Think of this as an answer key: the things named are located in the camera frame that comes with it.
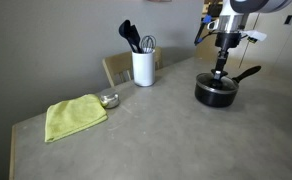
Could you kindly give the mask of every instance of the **chair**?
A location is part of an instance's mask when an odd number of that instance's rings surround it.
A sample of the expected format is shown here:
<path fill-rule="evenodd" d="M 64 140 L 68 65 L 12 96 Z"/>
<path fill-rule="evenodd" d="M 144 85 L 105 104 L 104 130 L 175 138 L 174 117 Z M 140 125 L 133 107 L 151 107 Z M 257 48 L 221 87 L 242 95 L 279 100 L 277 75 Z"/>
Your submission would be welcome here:
<path fill-rule="evenodd" d="M 156 70 L 163 67 L 162 49 L 159 46 L 155 47 L 154 61 Z M 103 66 L 111 87 L 116 85 L 115 78 L 117 75 L 121 83 L 132 80 L 133 63 L 131 51 L 104 58 Z"/>

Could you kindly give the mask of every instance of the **white utensil holder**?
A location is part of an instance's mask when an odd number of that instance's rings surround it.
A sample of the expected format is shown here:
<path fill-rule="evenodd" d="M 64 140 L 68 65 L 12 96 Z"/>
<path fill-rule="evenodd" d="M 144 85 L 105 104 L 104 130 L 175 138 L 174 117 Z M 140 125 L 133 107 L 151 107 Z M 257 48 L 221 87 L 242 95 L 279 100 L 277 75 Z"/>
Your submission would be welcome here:
<path fill-rule="evenodd" d="M 155 50 L 152 53 L 132 52 L 134 82 L 138 86 L 151 86 L 155 82 Z"/>

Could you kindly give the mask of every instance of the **saucepan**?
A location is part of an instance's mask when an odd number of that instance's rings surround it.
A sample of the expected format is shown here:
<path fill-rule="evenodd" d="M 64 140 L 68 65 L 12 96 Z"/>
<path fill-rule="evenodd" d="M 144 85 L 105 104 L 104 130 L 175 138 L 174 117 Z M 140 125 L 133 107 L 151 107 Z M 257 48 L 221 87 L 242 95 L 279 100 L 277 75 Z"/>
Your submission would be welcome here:
<path fill-rule="evenodd" d="M 239 88 L 239 82 L 261 69 L 261 66 L 255 66 L 247 69 L 241 75 L 229 78 L 222 77 L 215 80 L 212 73 L 201 73 L 196 77 L 195 97 L 201 103 L 211 107 L 227 107 L 235 99 Z"/>

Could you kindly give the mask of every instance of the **small bowl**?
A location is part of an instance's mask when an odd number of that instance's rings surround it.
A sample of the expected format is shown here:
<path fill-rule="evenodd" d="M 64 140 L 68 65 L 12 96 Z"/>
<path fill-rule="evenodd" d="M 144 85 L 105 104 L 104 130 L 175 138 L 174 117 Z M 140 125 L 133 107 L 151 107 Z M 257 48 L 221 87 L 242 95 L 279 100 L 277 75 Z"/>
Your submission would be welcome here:
<path fill-rule="evenodd" d="M 112 88 L 103 90 L 100 93 L 99 100 L 106 109 L 114 108 L 119 104 L 118 93 Z"/>

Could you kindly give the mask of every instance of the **towel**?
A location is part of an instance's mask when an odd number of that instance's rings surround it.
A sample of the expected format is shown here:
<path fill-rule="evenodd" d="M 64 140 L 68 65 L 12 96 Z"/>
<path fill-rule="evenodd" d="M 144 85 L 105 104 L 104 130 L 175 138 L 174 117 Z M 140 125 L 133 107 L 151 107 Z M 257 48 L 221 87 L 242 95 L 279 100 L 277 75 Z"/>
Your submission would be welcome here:
<path fill-rule="evenodd" d="M 96 95 L 62 101 L 47 110 L 45 142 L 54 142 L 106 119 L 106 111 Z"/>

